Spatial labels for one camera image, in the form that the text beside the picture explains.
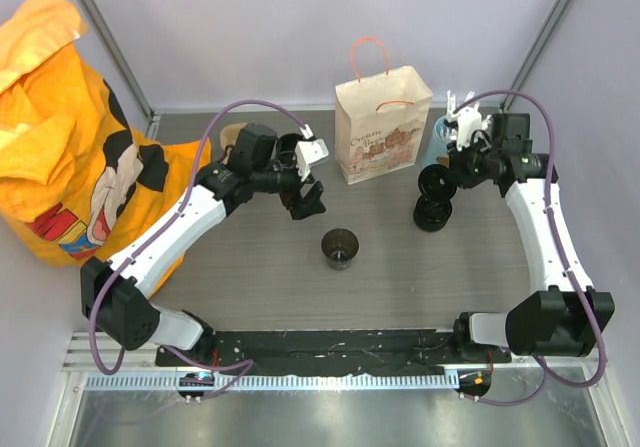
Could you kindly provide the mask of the paper bag with orange handles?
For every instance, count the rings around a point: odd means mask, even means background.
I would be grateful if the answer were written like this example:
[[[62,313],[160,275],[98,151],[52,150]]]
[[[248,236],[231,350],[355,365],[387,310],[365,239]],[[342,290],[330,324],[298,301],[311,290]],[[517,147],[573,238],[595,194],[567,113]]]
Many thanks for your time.
[[[364,42],[380,47],[383,72],[360,74],[355,54]],[[374,37],[352,44],[350,62],[355,78],[335,87],[334,153],[346,183],[353,185],[414,165],[433,93],[414,67],[393,68],[384,44]]]

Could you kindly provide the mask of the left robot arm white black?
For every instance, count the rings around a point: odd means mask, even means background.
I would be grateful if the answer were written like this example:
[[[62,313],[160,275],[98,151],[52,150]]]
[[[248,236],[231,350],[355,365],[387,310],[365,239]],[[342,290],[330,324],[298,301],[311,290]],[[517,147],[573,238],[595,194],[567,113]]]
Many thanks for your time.
[[[278,195],[294,220],[324,213],[323,185],[311,169],[328,156],[309,127],[283,136],[260,124],[242,127],[224,159],[201,168],[141,237],[107,261],[84,264],[81,305],[90,325],[126,351],[154,343],[190,365],[212,364],[213,328],[192,313],[153,305],[154,289],[189,247],[257,193]]]

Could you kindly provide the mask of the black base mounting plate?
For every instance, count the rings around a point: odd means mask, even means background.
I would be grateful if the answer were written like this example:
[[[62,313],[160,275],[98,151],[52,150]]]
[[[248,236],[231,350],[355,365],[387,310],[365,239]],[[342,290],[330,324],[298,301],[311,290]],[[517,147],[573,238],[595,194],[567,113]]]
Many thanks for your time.
[[[511,361],[498,347],[436,329],[219,331],[204,358],[220,366],[251,359],[252,375],[300,377],[426,375],[448,364]]]

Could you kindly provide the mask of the orange cartoon cloth bag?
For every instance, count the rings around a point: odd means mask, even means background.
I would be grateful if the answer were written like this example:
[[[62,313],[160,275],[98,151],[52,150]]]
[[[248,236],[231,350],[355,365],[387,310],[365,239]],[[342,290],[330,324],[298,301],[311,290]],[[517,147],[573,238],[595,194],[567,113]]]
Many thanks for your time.
[[[211,159],[209,143],[161,144],[129,125],[76,49],[86,29],[67,0],[26,0],[1,28],[1,215],[57,267],[134,242]]]

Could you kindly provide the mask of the black cup lid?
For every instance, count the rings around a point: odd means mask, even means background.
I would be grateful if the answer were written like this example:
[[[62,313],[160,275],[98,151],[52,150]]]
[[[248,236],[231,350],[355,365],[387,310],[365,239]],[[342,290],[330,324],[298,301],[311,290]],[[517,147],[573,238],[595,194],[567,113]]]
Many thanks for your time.
[[[457,185],[449,179],[449,169],[440,164],[425,167],[418,177],[420,193],[435,202],[445,202],[453,198]]]

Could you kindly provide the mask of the light blue straw tin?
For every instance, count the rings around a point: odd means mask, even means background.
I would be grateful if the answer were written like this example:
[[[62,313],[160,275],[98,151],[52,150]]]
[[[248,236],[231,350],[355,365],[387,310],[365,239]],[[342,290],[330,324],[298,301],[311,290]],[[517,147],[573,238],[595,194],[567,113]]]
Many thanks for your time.
[[[442,116],[434,124],[421,166],[423,168],[431,165],[448,167],[449,154],[447,146],[449,142],[450,127],[446,124],[446,117]]]

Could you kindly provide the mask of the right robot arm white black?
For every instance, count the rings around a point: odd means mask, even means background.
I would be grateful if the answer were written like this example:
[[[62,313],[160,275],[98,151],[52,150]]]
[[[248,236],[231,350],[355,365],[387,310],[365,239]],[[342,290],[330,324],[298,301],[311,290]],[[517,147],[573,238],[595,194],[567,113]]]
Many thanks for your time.
[[[449,114],[448,181],[471,189],[492,181],[510,209],[524,247],[531,293],[506,313],[472,313],[451,347],[472,362],[488,345],[524,356],[585,357],[596,345],[615,304],[594,289],[562,215],[558,176],[546,153],[535,153],[527,114],[482,117],[471,108]]]

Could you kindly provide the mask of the black cup with lid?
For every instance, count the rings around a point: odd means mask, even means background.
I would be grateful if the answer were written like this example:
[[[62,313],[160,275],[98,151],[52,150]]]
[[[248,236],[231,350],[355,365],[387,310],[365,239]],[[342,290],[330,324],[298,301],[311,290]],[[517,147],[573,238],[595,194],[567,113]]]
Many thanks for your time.
[[[415,225],[425,232],[437,232],[444,228],[453,212],[452,203],[433,201],[420,196],[413,211]]]

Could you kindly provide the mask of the single black coffee cup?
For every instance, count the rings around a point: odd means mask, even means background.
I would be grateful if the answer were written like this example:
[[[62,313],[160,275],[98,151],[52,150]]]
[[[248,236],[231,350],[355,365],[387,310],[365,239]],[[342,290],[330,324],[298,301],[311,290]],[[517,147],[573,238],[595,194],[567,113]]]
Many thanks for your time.
[[[334,228],[324,234],[321,240],[321,251],[332,269],[344,270],[356,257],[359,251],[359,241],[352,231]]]

